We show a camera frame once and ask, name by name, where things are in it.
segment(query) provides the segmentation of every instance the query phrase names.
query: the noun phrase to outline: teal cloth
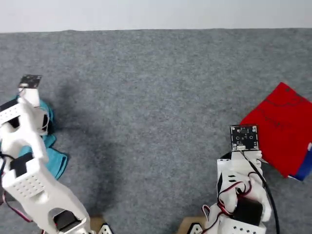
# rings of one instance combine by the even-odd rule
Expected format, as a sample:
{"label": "teal cloth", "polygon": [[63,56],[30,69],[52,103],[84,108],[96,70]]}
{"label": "teal cloth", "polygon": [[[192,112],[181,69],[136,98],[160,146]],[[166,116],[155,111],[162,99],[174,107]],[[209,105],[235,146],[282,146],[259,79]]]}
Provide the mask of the teal cloth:
{"label": "teal cloth", "polygon": [[[40,101],[40,106],[48,111],[50,121],[54,124],[54,113],[52,108],[50,108],[44,101]],[[57,140],[55,135],[45,135],[42,137],[45,144],[47,154],[49,157],[49,162],[45,164],[46,168],[51,172],[51,174],[59,179],[60,176],[65,171],[67,166],[67,155],[60,153],[59,151],[52,148],[53,144]],[[31,147],[24,146],[19,153],[19,156],[24,155],[25,153],[31,152]]]}

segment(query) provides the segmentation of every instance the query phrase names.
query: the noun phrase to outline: red fabric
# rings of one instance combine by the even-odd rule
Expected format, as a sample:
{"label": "red fabric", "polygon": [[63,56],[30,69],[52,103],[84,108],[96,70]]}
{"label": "red fabric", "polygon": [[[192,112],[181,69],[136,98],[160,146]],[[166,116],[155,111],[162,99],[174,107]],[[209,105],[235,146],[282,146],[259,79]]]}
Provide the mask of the red fabric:
{"label": "red fabric", "polygon": [[257,124],[263,158],[283,176],[295,175],[312,142],[312,103],[280,83],[241,124]]}

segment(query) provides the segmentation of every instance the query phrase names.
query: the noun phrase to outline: red wire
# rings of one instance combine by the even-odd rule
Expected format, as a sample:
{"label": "red wire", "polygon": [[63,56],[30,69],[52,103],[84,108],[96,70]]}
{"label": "red wire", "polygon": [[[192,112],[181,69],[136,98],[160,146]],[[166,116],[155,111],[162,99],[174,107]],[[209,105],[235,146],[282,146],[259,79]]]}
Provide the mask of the red wire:
{"label": "red wire", "polygon": [[218,221],[220,215],[222,215],[222,214],[223,214],[223,212],[218,213],[218,215],[216,216],[215,222],[214,222],[209,228],[203,230],[201,234],[204,234],[204,233],[207,232],[209,229],[211,229],[211,228],[217,223],[217,221]]}

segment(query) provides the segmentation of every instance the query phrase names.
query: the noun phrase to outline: gray carpet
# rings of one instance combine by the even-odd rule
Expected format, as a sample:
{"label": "gray carpet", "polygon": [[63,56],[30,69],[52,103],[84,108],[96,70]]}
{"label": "gray carpet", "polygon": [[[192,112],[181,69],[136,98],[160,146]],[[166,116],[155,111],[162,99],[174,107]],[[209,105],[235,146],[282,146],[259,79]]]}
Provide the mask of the gray carpet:
{"label": "gray carpet", "polygon": [[[60,181],[115,234],[173,234],[216,201],[216,160],[239,123],[284,81],[312,100],[312,29],[143,30],[0,35],[0,103],[44,75]],[[281,233],[312,231],[312,176],[264,167]],[[38,233],[0,207],[0,233]],[[273,217],[266,224],[274,234]]]}

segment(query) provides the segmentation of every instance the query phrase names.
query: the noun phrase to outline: wire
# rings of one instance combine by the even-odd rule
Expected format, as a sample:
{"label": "wire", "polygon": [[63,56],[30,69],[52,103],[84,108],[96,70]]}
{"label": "wire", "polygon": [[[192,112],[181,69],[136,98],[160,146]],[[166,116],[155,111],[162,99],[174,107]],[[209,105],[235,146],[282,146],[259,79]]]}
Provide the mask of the wire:
{"label": "wire", "polygon": [[203,230],[203,231],[201,232],[201,234],[204,234],[204,233],[206,233],[208,230],[210,230],[210,229],[218,222],[218,219],[219,219],[220,215],[222,215],[222,214],[223,214],[223,212],[219,212],[218,215],[216,216],[215,222],[214,222],[209,228]]}
{"label": "wire", "polygon": [[279,221],[278,221],[278,215],[277,215],[277,209],[276,209],[276,206],[275,206],[275,202],[274,202],[274,199],[273,199],[273,196],[272,196],[272,193],[271,193],[271,190],[267,184],[267,182],[265,181],[265,179],[263,178],[262,174],[258,171],[258,169],[256,168],[256,166],[250,162],[250,160],[245,156],[244,152],[243,151],[240,151],[241,154],[244,156],[244,158],[249,162],[249,164],[251,165],[251,167],[254,169],[254,172],[260,177],[260,179],[262,180],[262,183],[264,185],[264,188],[265,190],[267,191],[268,193],[268,196],[269,196],[269,199],[271,201],[271,205],[272,205],[272,208],[273,208],[273,213],[274,213],[274,217],[275,217],[275,226],[276,226],[276,233],[277,234],[280,234],[280,227],[279,227]]}
{"label": "wire", "polygon": [[23,212],[19,211],[18,209],[12,207],[6,200],[6,193],[5,191],[3,191],[2,193],[2,200],[5,204],[7,204],[7,206],[12,210],[14,211],[15,213],[17,213],[22,219],[24,219],[27,223],[31,223],[33,222],[30,218],[28,218]]}
{"label": "wire", "polygon": [[18,92],[18,94],[17,94],[18,97],[20,97],[20,94],[24,91],[24,89],[25,89],[25,88],[22,88],[22,89]]}
{"label": "wire", "polygon": [[209,214],[210,214],[210,208],[209,208],[209,206],[203,205],[203,206],[201,207],[201,210],[203,211],[203,213],[204,213],[204,215],[205,215],[207,221],[209,221]]}
{"label": "wire", "polygon": [[43,136],[43,135],[46,135],[47,132],[48,132],[48,125],[49,125],[49,122],[50,122],[50,115],[49,115],[49,111],[47,111],[45,108],[43,108],[42,106],[39,106],[39,107],[35,107],[35,108],[40,108],[42,109],[44,112],[46,112],[46,115],[47,115],[47,123],[42,126],[40,129],[43,130],[46,128],[46,130],[43,130],[44,132],[43,133],[39,133],[40,136]]}

